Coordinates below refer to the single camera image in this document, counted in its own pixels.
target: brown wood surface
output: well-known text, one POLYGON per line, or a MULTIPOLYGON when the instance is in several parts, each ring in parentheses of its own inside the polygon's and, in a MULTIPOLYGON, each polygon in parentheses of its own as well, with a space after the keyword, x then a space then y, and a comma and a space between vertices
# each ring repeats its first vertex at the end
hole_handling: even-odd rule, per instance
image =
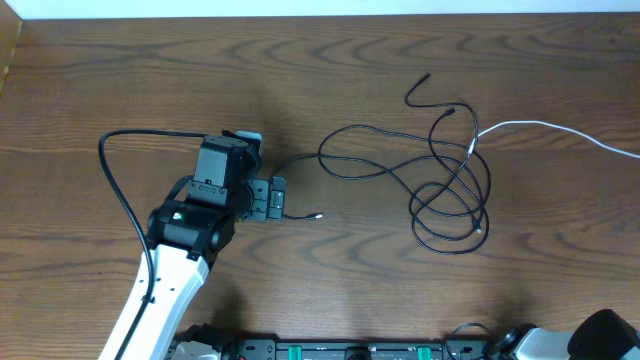
MULTIPOLYGON (((120 314, 140 245, 98 163, 108 130, 258 131, 267 173, 348 124, 426 136, 440 111, 402 96, 430 71, 415 100, 465 101, 481 128, 541 119, 640 152, 637 14, 31 21, 14 64, 0 98, 0 358, 95 358, 120 314)), ((470 129, 460 112, 437 137, 470 129)), ((197 149, 110 142, 143 222, 197 149)), ((326 218, 240 224, 180 328, 424 338, 468 321, 572 330, 607 307, 640 327, 640 162, 535 126, 478 149, 493 190, 477 253, 420 248, 392 179, 344 182, 310 161, 285 174, 287 209, 326 218)), ((428 153, 366 132, 328 150, 388 165, 428 153)), ((444 178, 432 164, 401 176, 444 178)))

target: robotic arm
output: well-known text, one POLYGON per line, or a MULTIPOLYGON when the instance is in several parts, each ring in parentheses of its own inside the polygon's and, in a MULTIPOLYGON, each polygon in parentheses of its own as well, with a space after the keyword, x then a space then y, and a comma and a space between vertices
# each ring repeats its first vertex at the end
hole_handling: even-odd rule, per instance
POLYGON ((286 180, 256 179, 262 165, 262 136, 251 132, 206 136, 195 175, 180 179, 148 221, 147 244, 155 284, 137 324, 149 271, 145 255, 100 359, 117 357, 132 324, 122 359, 164 359, 189 302, 211 271, 217 254, 231 241, 238 220, 282 217, 286 180), (184 201, 176 200, 187 186, 184 201))

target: wooden table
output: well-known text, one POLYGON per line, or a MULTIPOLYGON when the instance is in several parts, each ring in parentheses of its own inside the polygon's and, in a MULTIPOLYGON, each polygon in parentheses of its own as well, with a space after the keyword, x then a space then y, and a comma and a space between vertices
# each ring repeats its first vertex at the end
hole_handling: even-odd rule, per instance
MULTIPOLYGON (((104 132, 258 131, 266 174, 349 124, 426 136, 441 111, 402 97, 430 71, 415 101, 464 101, 481 128, 540 119, 640 152, 639 34, 634 14, 27 22, 0 98, 0 357, 95 358, 120 314, 141 249, 98 163, 104 132)), ((470 129, 459 112, 436 135, 465 143, 470 129)), ((109 143, 142 222, 198 146, 109 143)), ((429 152, 364 131, 328 150, 387 165, 429 152)), ((180 328, 425 338, 468 321, 573 330, 602 308, 640 327, 640 162, 539 126, 478 150, 493 189, 477 253, 419 247, 392 179, 340 181, 308 161, 285 174, 287 210, 326 218, 239 224, 180 328)), ((445 178, 433 164, 401 176, 445 178)))

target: green tape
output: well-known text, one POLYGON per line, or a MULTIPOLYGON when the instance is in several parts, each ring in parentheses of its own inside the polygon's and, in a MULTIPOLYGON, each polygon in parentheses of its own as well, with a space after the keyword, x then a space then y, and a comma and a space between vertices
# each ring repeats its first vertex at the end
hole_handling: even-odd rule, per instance
POLYGON ((431 360, 431 348, 430 347, 418 348, 418 360, 431 360))
POLYGON ((289 360, 302 360, 301 346, 289 346, 289 360))

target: white wall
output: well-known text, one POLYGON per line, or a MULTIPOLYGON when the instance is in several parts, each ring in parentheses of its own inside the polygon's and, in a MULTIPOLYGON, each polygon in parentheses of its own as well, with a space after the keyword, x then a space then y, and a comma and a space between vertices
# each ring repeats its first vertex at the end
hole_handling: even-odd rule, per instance
POLYGON ((640 0, 5 0, 23 19, 640 11, 640 0))

